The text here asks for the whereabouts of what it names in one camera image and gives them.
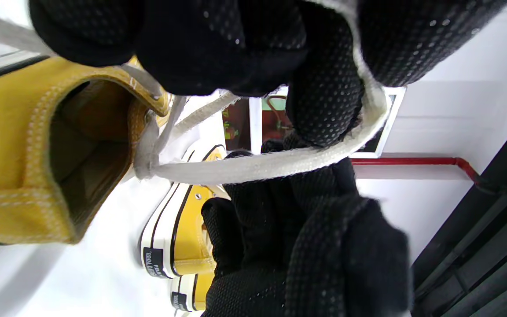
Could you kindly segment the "person's left hand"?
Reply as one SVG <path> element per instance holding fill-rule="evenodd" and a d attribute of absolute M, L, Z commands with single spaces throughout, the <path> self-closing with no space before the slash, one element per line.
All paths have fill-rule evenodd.
<path fill-rule="evenodd" d="M 420 80 L 468 42 L 507 0 L 358 0 L 356 29 L 374 79 Z M 138 58 L 169 93 L 224 89 L 259 98 L 288 85 L 287 116 L 310 146 L 328 147 L 360 124 L 364 83 L 353 31 L 307 0 L 31 0 L 38 36 L 85 66 Z"/>

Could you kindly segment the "person's right hand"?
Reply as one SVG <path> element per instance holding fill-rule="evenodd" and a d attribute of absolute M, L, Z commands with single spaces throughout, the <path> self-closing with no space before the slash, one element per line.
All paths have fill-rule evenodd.
<path fill-rule="evenodd" d="M 202 207 L 217 263 L 204 317 L 402 317 L 408 239 L 361 196 L 352 161 L 224 185 Z"/>

